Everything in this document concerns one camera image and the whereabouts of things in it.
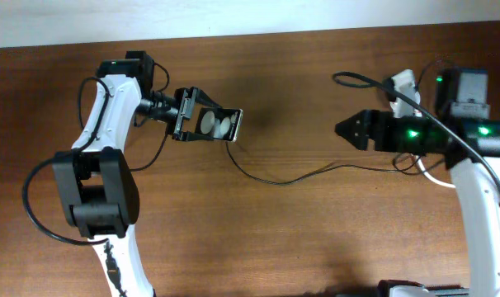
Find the wooden table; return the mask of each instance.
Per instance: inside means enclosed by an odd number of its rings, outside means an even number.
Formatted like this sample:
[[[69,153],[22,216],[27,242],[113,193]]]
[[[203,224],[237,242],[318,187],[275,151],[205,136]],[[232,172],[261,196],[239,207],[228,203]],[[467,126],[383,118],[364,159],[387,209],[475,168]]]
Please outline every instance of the wooden table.
[[[376,79],[405,68],[418,75],[437,58],[486,68],[492,118],[500,119],[500,22],[0,49],[0,296],[109,295],[91,248],[55,242],[32,226],[21,184],[40,160],[78,137],[81,80],[103,59],[132,49],[167,67],[169,93],[197,86],[226,107],[243,108],[233,154],[252,174],[278,181],[330,162],[390,167],[393,154],[357,151],[334,134],[337,122],[362,109],[388,108],[376,90],[333,83],[337,70]],[[429,72],[422,85],[427,106],[434,77]],[[155,84],[164,84],[161,73]],[[93,98],[91,85],[85,119]],[[131,129],[130,167],[153,156],[164,129],[156,122]],[[443,168],[433,174],[449,180]],[[160,296],[343,292],[381,279],[469,284],[455,192],[423,177],[345,168],[269,186],[239,172],[221,143],[168,141],[134,178],[139,251]],[[50,169],[30,194],[45,225],[78,237]]]

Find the green light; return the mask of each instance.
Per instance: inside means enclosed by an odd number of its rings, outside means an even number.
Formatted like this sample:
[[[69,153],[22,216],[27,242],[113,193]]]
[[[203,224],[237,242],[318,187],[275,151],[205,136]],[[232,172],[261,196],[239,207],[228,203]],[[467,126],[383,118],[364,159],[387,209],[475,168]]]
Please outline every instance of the green light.
[[[479,127],[478,131],[482,135],[488,135],[488,134],[490,134],[490,129],[487,128],[487,127]]]
[[[408,130],[408,136],[409,136],[409,138],[417,137],[418,136],[418,132],[417,131],[413,131],[413,130]]]

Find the white wall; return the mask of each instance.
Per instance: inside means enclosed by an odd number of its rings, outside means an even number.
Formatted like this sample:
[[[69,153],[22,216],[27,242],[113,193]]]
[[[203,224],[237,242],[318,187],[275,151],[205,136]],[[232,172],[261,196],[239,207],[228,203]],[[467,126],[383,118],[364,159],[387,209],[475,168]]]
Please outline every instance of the white wall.
[[[0,47],[500,20],[500,0],[0,0]]]

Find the brown tabletop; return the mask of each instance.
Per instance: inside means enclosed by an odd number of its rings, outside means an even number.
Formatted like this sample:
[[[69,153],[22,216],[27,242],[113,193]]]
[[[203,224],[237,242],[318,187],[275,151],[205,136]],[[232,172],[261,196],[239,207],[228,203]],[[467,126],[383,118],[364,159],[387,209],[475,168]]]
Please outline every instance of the brown tabletop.
[[[170,94],[197,86],[225,107],[244,109],[233,155],[250,173],[277,181],[330,162],[391,167],[392,153],[357,151],[334,134],[337,122],[358,111],[389,106],[374,89],[335,84],[330,77],[338,70],[375,79],[406,68],[418,75],[438,58],[486,68],[491,117],[500,120],[500,22],[0,49],[0,296],[110,295],[91,248],[56,242],[31,224],[21,184],[39,161],[79,136],[81,80],[103,59],[132,49],[170,71]],[[163,84],[157,72],[155,85]],[[84,92],[84,119],[94,89]],[[435,69],[421,95],[432,106]],[[150,160],[164,129],[157,122],[131,128],[130,167]],[[450,180],[442,167],[432,174]],[[455,191],[424,177],[343,168],[269,186],[239,172],[222,143],[168,141],[134,179],[140,256],[160,296],[301,295],[381,279],[469,284]],[[49,168],[30,195],[45,225],[79,238]]]

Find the white cable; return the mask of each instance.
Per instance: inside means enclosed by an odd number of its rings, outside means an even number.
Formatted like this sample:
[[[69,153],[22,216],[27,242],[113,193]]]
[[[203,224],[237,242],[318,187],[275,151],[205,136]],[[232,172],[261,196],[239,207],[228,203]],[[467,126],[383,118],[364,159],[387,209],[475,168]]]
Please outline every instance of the white cable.
[[[429,172],[426,171],[426,168],[424,167],[424,164],[422,164],[422,160],[421,159],[418,159],[417,160],[417,165],[418,167],[421,169],[422,172],[424,172],[424,176],[429,179],[430,181],[436,183],[437,185],[439,186],[445,186],[445,187],[449,187],[449,188],[452,188],[452,189],[455,189],[455,186],[448,183],[448,182],[443,182],[443,181],[439,181],[438,179],[436,179],[435,177],[433,177]]]

